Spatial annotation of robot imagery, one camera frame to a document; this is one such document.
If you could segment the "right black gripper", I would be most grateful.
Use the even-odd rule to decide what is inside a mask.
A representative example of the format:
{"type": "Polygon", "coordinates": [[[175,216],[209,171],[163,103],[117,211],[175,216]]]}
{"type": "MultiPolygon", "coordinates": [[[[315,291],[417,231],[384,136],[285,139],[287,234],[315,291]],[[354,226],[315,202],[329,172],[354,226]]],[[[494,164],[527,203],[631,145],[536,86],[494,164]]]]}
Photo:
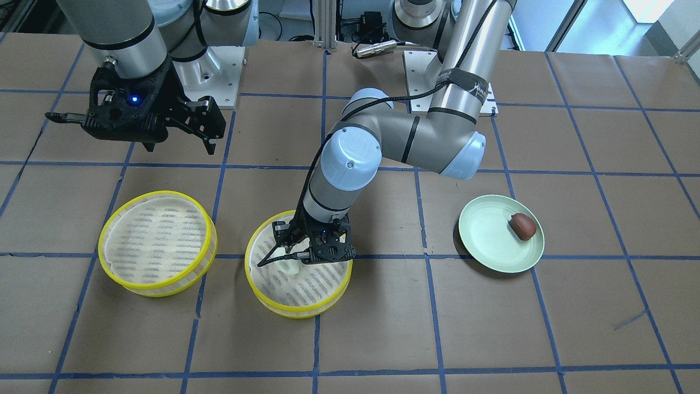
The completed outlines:
{"type": "Polygon", "coordinates": [[[54,123],[81,123],[99,140],[138,142],[151,152],[168,138],[168,127],[200,138],[208,155],[224,137],[226,120],[213,96],[188,101],[172,59],[145,77],[122,78],[117,60],[107,56],[91,83],[86,114],[46,112],[54,123]]]}

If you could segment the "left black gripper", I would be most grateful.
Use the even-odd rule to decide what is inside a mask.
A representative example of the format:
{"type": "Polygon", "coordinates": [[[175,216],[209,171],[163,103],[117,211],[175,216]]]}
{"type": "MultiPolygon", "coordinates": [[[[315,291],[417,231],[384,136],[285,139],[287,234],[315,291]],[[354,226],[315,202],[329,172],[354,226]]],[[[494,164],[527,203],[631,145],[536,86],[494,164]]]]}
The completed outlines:
{"type": "Polygon", "coordinates": [[[320,222],[310,215],[294,215],[290,222],[272,222],[275,246],[286,253],[272,261],[294,259],[303,264],[321,264],[352,260],[357,252],[351,244],[348,215],[335,215],[330,223],[320,222]]]}

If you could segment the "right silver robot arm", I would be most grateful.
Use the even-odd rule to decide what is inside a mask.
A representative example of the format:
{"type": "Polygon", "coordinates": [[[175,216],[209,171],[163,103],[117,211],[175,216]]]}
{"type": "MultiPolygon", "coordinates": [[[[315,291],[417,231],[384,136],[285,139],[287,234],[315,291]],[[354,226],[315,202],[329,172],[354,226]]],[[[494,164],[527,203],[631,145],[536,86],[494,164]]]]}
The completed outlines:
{"type": "Polygon", "coordinates": [[[47,112],[98,140],[152,152],[170,128],[202,140],[212,155],[232,107],[233,64],[220,53],[259,38],[256,1],[59,1],[98,61],[83,114],[47,112]]]}

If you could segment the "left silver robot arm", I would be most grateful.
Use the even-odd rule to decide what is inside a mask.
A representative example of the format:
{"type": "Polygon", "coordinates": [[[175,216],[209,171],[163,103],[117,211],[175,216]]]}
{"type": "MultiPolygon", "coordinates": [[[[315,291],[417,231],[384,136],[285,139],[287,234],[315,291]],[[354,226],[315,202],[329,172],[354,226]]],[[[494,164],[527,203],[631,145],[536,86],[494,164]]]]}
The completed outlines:
{"type": "Polygon", "coordinates": [[[423,93],[431,99],[426,115],[396,111],[397,97],[375,88],[352,96],[313,157],[292,219],[272,223],[273,246],[259,267],[353,259],[348,210],[384,158],[455,179],[474,176],[486,145],[477,120],[516,5],[462,2],[434,87],[423,93]]]}

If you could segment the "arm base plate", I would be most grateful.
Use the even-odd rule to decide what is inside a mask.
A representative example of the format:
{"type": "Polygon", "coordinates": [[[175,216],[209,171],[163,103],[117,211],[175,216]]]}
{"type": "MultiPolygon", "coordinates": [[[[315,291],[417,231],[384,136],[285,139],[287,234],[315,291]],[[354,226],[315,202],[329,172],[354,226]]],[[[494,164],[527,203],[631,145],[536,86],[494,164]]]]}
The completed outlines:
{"type": "MultiPolygon", "coordinates": [[[[406,87],[409,95],[418,95],[434,88],[442,62],[434,50],[405,50],[403,60],[406,70],[406,87]]],[[[481,117],[498,115],[498,105],[492,85],[488,85],[487,99],[480,109],[481,117]]]]}
{"type": "Polygon", "coordinates": [[[195,100],[211,96],[220,109],[234,110],[245,51],[244,47],[209,47],[197,60],[175,61],[174,67],[187,97],[195,100]]]}

